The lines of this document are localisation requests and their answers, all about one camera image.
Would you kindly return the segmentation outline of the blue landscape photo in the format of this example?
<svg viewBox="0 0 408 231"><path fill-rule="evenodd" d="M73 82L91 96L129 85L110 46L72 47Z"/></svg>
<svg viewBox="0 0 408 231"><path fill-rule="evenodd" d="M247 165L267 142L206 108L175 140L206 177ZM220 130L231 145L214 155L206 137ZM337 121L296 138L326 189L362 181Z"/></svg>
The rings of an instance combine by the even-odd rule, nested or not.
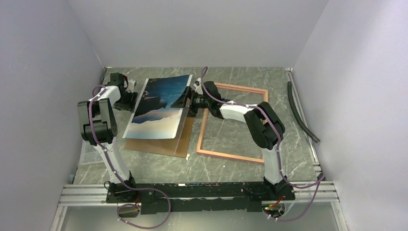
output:
<svg viewBox="0 0 408 231"><path fill-rule="evenodd" d="M146 79L123 138L142 140L175 138L181 109L170 106L186 87L190 87L191 79L192 75L189 74Z"/></svg>

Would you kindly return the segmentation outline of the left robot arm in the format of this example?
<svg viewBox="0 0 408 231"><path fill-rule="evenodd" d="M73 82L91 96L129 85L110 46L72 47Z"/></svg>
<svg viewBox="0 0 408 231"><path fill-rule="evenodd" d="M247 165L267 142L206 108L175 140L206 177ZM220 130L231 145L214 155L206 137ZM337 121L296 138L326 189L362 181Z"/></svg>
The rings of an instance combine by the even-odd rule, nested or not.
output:
<svg viewBox="0 0 408 231"><path fill-rule="evenodd" d="M81 136L102 157L109 173L109 195L117 195L125 201L137 198L138 189L120 154L116 137L118 126L114 109L134 111L138 94L136 82L121 73L111 73L107 84L99 85L99 92L87 101L77 104Z"/></svg>

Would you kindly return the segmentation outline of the pink wooden picture frame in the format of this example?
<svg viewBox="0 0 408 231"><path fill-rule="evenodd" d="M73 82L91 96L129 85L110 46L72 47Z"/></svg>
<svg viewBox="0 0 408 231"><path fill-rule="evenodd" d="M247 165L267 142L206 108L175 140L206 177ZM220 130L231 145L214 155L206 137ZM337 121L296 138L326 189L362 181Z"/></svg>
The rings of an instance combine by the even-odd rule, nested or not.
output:
<svg viewBox="0 0 408 231"><path fill-rule="evenodd" d="M215 86L218 89L222 90L234 90L240 91L244 93L253 93L258 94L263 97L263 101L268 102L268 90L265 89L258 89L258 88L251 88L251 87L244 87L232 84L225 84L225 83L215 83ZM226 108L227 118L225 121L228 124L233 124L238 126L238 131L243 131L244 127L247 127L245 123L243 113L246 112L247 108L244 106L240 106L239 109L233 108L232 106L228 106ZM231 159L234 161L244 161L244 162L251 162L257 164L264 164L263 155L260 155L259 158L244 156L244 155L237 155L237 154L229 154L229 153L221 153L216 151L205 150L203 148L204 138L205 138L205 130L208 121L209 111L208 109L204 110L203 120L201 124L201 129L199 133L198 144L196 148L196 153L200 155L207 155L216 158L224 158L224 159Z"/></svg>

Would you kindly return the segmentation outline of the clear glass pane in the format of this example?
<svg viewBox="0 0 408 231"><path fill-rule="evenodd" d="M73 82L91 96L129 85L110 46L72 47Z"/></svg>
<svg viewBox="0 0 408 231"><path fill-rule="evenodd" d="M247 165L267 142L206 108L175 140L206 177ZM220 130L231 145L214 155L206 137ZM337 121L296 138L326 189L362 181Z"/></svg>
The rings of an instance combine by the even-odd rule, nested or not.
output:
<svg viewBox="0 0 408 231"><path fill-rule="evenodd" d="M188 116L189 106L180 109L181 118L177 131L175 156L185 159L188 156L188 146L191 137L192 123L195 116Z"/></svg>

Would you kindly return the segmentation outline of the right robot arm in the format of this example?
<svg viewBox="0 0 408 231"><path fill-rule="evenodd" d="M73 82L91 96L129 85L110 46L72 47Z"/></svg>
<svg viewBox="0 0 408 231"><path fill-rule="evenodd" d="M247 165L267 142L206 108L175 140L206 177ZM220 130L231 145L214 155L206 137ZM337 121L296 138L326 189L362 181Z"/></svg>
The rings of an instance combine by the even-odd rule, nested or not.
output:
<svg viewBox="0 0 408 231"><path fill-rule="evenodd" d="M268 102L238 103L223 98L218 90L220 86L213 81L196 81L193 87L186 88L171 107L187 107L191 117L196 115L199 108L203 108L216 118L245 123L253 141L262 151L265 195L271 200L278 199L283 190L292 189L283 171L279 150L285 133L284 124Z"/></svg>

